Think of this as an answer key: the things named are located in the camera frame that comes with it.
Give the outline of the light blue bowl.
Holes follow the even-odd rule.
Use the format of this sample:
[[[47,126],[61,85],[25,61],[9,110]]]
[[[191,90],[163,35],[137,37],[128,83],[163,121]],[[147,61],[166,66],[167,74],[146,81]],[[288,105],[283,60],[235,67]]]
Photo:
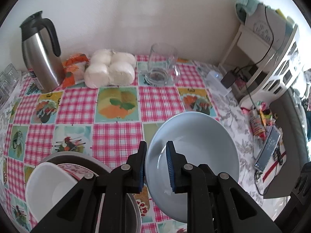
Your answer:
[[[174,194],[170,186],[166,143],[195,166],[207,164],[215,175],[226,172],[239,180],[240,165],[235,143],[220,122],[200,112],[180,113],[164,122],[148,144],[145,179],[151,198],[170,218],[187,221],[187,195]]]

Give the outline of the floral rimmed white plate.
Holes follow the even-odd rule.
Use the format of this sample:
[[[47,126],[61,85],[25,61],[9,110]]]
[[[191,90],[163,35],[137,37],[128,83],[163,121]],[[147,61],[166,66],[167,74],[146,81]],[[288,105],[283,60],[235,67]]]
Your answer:
[[[58,167],[70,174],[77,181],[81,180],[86,174],[94,174],[94,176],[98,176],[95,172],[89,170],[88,168],[73,163],[61,163],[58,164]]]

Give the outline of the small white square bowl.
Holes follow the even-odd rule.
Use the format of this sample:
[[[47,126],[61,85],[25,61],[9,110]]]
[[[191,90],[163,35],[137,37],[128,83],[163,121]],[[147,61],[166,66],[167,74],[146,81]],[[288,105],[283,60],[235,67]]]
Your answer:
[[[36,221],[43,217],[77,184],[57,165],[44,162],[31,173],[26,184],[26,203]]]

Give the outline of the large stainless steel pan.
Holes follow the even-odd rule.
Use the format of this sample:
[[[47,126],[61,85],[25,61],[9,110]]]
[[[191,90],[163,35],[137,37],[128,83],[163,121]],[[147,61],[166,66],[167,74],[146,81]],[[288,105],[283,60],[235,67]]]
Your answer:
[[[70,174],[78,180],[80,180],[88,172],[93,173],[96,176],[101,176],[112,171],[107,165],[100,162],[99,160],[91,156],[73,151],[53,153],[45,157],[40,163],[44,162],[54,163],[58,166],[61,164],[78,166],[78,168],[83,169],[83,174],[70,172]],[[125,204],[125,232],[141,232],[141,214],[138,208],[138,204],[136,203],[136,200],[132,194],[127,194]]]

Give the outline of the checkered picture tablecloth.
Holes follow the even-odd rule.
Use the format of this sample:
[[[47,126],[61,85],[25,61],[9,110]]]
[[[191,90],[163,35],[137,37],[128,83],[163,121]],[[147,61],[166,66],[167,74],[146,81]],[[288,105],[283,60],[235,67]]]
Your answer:
[[[232,94],[222,96],[206,81],[213,66],[179,59],[180,80],[152,87],[143,76],[148,58],[136,59],[136,78],[128,87],[89,89],[77,84],[43,94],[29,75],[22,77],[1,110],[1,207],[17,230],[29,232],[36,225],[25,187],[45,157],[73,149],[114,168],[141,140],[149,142],[164,121],[183,111],[208,114],[224,125],[236,144],[241,186],[257,203],[263,202],[254,181],[248,118]]]

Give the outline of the smartphone with dark screen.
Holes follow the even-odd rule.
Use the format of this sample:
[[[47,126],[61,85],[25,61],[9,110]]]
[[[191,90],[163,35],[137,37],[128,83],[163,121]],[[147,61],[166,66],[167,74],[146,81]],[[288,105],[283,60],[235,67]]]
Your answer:
[[[262,145],[259,146],[260,150],[255,156],[254,167],[257,171],[263,173],[271,156],[273,155],[276,147],[279,144],[281,132],[273,125],[268,127],[268,134]]]

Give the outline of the colourful candy tube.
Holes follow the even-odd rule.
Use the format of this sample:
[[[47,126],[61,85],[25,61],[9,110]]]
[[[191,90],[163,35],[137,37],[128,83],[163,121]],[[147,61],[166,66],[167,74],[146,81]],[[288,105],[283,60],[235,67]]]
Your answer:
[[[260,115],[255,109],[249,112],[249,121],[253,135],[264,141],[266,139],[266,129],[262,123]]]

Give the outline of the clear glass mug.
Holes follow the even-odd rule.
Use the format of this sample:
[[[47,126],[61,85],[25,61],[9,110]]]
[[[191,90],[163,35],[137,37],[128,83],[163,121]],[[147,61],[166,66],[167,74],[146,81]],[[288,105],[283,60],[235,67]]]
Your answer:
[[[167,86],[178,82],[181,76],[176,65],[177,50],[166,43],[155,43],[151,46],[145,81],[152,86]]]

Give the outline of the bag of white buns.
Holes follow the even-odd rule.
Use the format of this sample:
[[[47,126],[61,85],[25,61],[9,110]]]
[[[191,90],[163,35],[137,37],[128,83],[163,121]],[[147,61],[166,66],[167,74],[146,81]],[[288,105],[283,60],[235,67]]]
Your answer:
[[[97,50],[84,72],[84,82],[88,88],[105,86],[128,86],[135,80],[136,59],[130,53]]]

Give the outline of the white power strip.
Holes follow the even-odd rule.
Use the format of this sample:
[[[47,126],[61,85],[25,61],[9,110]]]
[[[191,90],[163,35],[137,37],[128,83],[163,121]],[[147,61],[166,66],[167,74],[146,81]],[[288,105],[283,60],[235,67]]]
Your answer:
[[[210,85],[213,85],[222,96],[227,96],[232,91],[232,89],[230,87],[226,88],[221,82],[222,79],[223,75],[215,70],[210,70],[206,76],[206,81]]]

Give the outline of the black charger plug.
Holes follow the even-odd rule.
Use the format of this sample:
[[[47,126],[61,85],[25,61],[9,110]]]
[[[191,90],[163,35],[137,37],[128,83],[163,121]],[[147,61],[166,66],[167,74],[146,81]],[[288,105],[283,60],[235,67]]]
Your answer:
[[[232,86],[232,84],[236,81],[237,74],[233,70],[230,70],[221,80],[222,85],[228,89]]]

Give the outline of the orange snack packet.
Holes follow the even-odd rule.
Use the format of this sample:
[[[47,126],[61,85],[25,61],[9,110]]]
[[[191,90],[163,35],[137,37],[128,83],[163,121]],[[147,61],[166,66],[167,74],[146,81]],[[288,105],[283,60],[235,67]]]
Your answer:
[[[63,61],[62,64],[65,72],[62,88],[71,87],[84,82],[84,73],[89,66],[89,59],[85,54],[73,54]]]

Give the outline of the white wooden shelf unit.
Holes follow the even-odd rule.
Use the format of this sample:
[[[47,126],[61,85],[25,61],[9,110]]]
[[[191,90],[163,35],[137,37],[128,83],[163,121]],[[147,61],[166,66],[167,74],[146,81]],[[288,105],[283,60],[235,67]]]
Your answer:
[[[240,23],[218,66],[241,78],[237,96],[242,108],[250,109],[255,102],[270,104],[288,90],[303,70],[299,47],[298,24],[264,3]]]

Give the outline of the stainless steel thermos jug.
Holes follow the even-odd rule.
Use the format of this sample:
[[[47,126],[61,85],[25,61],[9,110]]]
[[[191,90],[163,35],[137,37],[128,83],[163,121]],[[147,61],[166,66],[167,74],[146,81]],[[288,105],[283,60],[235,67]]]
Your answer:
[[[30,15],[19,27],[22,55],[28,73],[42,93],[49,93],[63,83],[65,72],[55,26],[42,14],[38,11]]]

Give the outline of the teal cloth on shelf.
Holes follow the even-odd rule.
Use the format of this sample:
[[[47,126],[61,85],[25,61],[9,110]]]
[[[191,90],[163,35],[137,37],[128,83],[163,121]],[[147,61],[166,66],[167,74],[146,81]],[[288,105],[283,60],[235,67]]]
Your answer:
[[[235,9],[239,21],[244,24],[246,17],[252,16],[259,4],[262,4],[259,0],[237,0],[235,3]]]

